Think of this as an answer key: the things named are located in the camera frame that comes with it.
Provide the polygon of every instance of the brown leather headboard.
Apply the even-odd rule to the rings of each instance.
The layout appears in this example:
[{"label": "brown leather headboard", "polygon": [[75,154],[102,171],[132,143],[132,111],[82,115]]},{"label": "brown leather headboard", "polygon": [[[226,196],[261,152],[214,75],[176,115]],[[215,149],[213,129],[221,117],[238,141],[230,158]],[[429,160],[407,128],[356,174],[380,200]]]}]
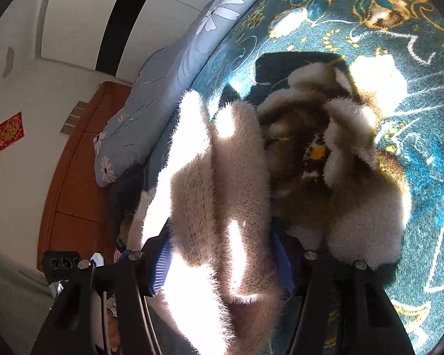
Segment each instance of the brown leather headboard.
[{"label": "brown leather headboard", "polygon": [[126,102],[131,87],[103,82],[69,137],[44,204],[36,267],[47,250],[78,251],[81,258],[100,252],[111,263],[115,251],[107,227],[107,189],[94,173],[93,138]]}]

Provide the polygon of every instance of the black stripe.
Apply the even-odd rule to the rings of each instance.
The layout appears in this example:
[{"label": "black stripe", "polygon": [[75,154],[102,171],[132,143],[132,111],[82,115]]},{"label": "black stripe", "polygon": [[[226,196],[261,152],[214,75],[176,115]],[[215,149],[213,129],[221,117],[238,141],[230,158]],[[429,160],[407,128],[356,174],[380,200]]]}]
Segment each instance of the black stripe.
[{"label": "black stripe", "polygon": [[146,0],[117,0],[100,44],[96,70],[116,75],[131,30]]}]

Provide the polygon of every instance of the metal screw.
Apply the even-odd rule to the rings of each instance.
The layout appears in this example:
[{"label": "metal screw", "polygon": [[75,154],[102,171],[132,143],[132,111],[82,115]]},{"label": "metal screw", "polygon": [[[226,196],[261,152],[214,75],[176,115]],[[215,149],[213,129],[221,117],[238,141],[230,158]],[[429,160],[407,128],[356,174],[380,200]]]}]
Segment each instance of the metal screw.
[{"label": "metal screw", "polygon": [[306,251],[304,253],[304,257],[308,260],[316,260],[317,259],[317,253],[314,251]]},{"label": "metal screw", "polygon": [[363,260],[357,260],[355,262],[355,267],[361,271],[364,271],[367,269],[368,265]]},{"label": "metal screw", "polygon": [[143,256],[142,251],[131,251],[131,253],[128,255],[128,258],[130,260],[140,260],[142,256]]},{"label": "metal screw", "polygon": [[81,260],[77,265],[81,270],[85,270],[90,267],[90,261],[87,259]]}]

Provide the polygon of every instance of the floral blanket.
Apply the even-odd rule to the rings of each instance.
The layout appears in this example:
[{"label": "floral blanket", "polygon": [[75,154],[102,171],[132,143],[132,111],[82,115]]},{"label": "floral blanket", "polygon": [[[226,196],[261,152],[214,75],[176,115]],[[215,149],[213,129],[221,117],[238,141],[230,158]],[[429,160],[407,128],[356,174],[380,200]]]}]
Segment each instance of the floral blanket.
[{"label": "floral blanket", "polygon": [[[217,9],[200,21],[199,31],[215,29]],[[416,353],[426,354],[444,333],[444,20],[429,0],[257,0],[191,87],[213,115],[236,98],[261,103],[287,86],[290,72],[316,61],[349,73],[355,94],[379,119],[377,148],[391,157],[392,175],[410,188],[403,256],[378,273]],[[175,123],[176,115],[152,154],[150,184]],[[298,308],[296,301],[287,305],[264,353],[284,353]],[[336,319],[334,311],[326,353],[335,345]]]}]

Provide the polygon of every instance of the red chinese fortune sign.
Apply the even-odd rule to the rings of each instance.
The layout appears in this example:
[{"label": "red chinese fortune sign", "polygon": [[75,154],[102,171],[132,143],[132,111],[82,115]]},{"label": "red chinese fortune sign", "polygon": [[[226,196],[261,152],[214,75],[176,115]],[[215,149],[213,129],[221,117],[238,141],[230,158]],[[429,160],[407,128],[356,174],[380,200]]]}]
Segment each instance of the red chinese fortune sign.
[{"label": "red chinese fortune sign", "polygon": [[0,150],[20,140],[24,135],[21,112],[18,112],[0,124]]}]

